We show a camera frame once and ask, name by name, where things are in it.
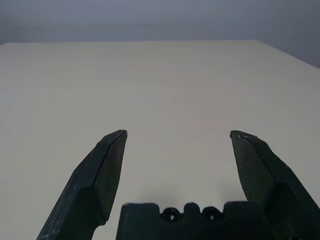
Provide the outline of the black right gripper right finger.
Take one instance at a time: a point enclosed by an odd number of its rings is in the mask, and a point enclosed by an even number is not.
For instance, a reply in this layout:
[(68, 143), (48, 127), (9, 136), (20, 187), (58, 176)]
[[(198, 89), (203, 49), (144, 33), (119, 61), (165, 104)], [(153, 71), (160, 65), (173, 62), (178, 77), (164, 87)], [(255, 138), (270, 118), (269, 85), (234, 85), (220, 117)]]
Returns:
[(320, 208), (291, 168), (257, 136), (232, 130), (242, 190), (258, 203), (278, 240), (318, 240)]

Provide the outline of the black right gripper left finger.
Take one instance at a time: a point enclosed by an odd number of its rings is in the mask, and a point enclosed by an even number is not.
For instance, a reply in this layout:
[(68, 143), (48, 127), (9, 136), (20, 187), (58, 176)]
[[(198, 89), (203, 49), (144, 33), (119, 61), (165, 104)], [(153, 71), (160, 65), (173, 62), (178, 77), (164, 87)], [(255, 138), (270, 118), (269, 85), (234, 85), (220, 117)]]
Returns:
[(120, 182), (128, 133), (104, 136), (72, 172), (39, 240), (90, 240), (109, 220)]

